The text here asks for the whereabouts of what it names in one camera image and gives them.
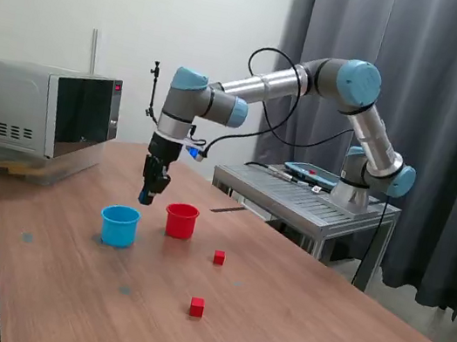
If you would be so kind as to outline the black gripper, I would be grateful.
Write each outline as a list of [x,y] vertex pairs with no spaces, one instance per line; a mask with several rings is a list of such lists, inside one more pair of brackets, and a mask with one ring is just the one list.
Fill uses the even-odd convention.
[[158,133],[153,133],[145,161],[144,181],[138,197],[139,203],[149,206],[156,195],[163,193],[171,179],[166,172],[170,164],[177,161],[181,150],[182,143],[165,139]]

